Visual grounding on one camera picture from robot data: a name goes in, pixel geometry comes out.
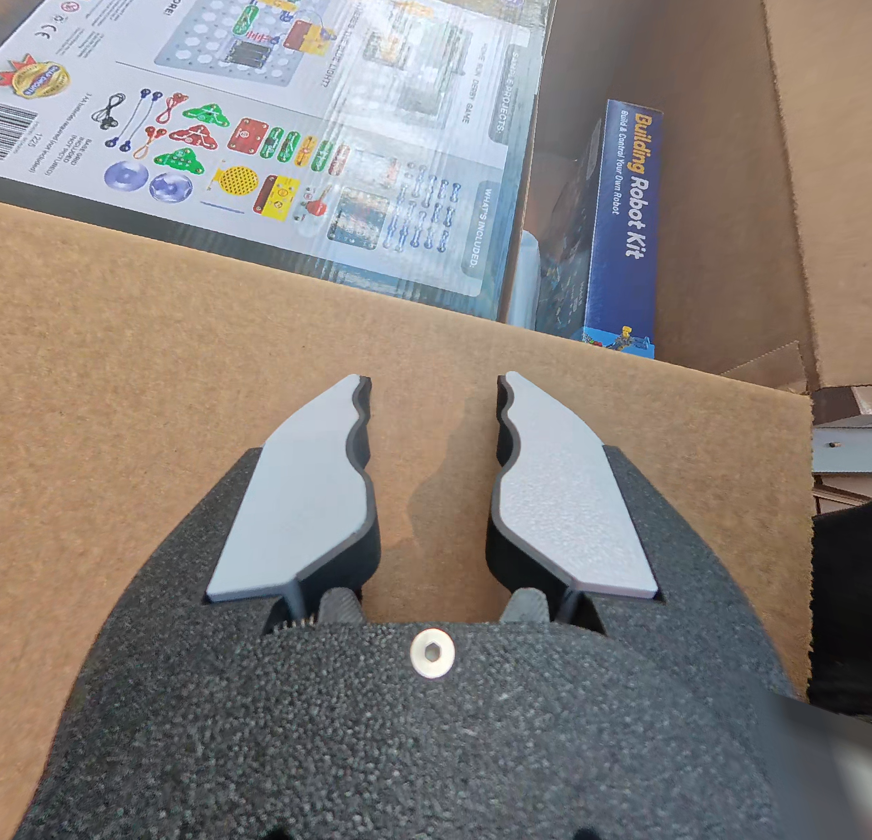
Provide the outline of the circuit kit box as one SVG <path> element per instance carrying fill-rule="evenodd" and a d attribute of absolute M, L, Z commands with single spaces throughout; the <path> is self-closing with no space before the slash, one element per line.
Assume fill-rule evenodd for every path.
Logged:
<path fill-rule="evenodd" d="M 2 204 L 494 320 L 554 0 L 2 0 Z"/>

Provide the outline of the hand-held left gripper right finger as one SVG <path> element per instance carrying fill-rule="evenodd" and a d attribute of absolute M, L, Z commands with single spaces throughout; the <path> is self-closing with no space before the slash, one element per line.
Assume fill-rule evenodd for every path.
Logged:
<path fill-rule="evenodd" d="M 516 371 L 497 379 L 499 423 L 486 564 L 510 592 L 502 624 L 606 633 L 605 616 L 660 593 L 605 445 L 576 412 Z"/>

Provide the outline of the large brown cardboard box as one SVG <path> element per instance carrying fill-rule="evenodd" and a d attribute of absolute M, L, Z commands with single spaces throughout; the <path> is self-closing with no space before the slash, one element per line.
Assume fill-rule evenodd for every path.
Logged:
<path fill-rule="evenodd" d="M 718 553 L 805 696 L 808 392 L 870 385 L 870 0 L 557 0 L 534 231 L 591 127 L 587 80 L 665 114 L 662 360 L 2 209 L 2 838 L 139 568 L 349 373 L 373 382 L 373 618 L 499 616 L 484 541 L 496 378 L 516 370 Z"/>

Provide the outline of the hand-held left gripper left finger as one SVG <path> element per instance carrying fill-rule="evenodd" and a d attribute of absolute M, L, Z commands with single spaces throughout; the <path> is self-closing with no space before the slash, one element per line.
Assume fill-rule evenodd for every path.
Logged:
<path fill-rule="evenodd" d="M 379 564 L 367 425 L 372 380 L 349 375 L 266 440 L 206 589 L 211 603 L 282 598 L 295 620 L 362 590 Z"/>

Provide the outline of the blue robot kit box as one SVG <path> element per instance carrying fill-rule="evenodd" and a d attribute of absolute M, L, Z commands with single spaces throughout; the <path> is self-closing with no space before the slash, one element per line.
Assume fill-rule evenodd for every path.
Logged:
<path fill-rule="evenodd" d="M 654 359 L 662 145 L 662 111 L 609 99 L 561 191 L 532 176 L 555 204 L 526 209 L 508 325 Z"/>

